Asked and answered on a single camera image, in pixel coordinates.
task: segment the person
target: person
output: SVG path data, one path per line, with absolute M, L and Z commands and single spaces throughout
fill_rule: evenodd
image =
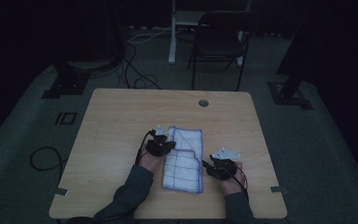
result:
M 116 190 L 113 201 L 105 208 L 97 212 L 91 223 L 134 223 L 133 214 L 139 204 L 144 202 L 149 194 L 153 184 L 154 173 L 164 163 L 165 156 L 154 157 L 143 148 L 143 156 L 138 164 L 133 164 L 130 174 L 125 184 Z M 240 162 L 235 162 L 239 169 L 242 169 Z M 242 183 L 245 177 L 241 172 L 237 172 L 235 177 Z M 218 180 L 221 189 L 225 195 L 226 204 L 226 223 L 244 224 L 259 223 L 254 218 L 249 203 L 243 194 L 242 187 L 233 179 Z M 74 219 L 68 221 L 72 223 L 90 223 L 76 222 Z

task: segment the black chair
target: black chair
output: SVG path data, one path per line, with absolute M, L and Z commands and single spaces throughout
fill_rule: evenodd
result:
M 191 90 L 194 90 L 197 62 L 229 62 L 227 68 L 242 57 L 241 70 L 238 77 L 237 91 L 240 88 L 249 38 L 257 28 L 258 18 L 253 11 L 212 11 L 206 12 L 200 18 L 196 30 L 193 49 L 187 69 L 193 62 L 193 80 Z

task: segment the person's left hand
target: person's left hand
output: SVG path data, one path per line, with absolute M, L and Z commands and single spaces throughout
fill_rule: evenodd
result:
M 161 164 L 165 160 L 165 156 L 162 157 L 155 157 L 152 154 L 148 153 L 145 149 L 145 146 L 142 148 L 141 156 L 143 157 L 139 160 L 138 165 L 144 167 L 145 169 L 149 170 L 153 174 L 158 170 Z

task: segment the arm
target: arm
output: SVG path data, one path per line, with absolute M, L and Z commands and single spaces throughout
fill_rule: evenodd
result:
M 242 170 L 242 163 L 235 162 L 235 165 Z M 245 183 L 245 176 L 241 172 L 237 172 L 234 176 L 242 185 Z M 242 187 L 233 178 L 222 180 L 220 183 L 225 194 L 227 223 L 257 223 Z
M 133 165 L 126 183 L 117 189 L 113 201 L 94 216 L 94 220 L 109 217 L 133 218 L 133 212 L 145 201 L 153 183 L 154 173 L 165 157 L 154 157 L 145 150 L 138 165 Z

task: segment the grid-patterned towel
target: grid-patterned towel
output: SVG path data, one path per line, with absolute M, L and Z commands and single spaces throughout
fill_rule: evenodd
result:
M 162 187 L 202 193 L 202 131 L 171 127 L 168 133 L 176 146 L 167 155 Z

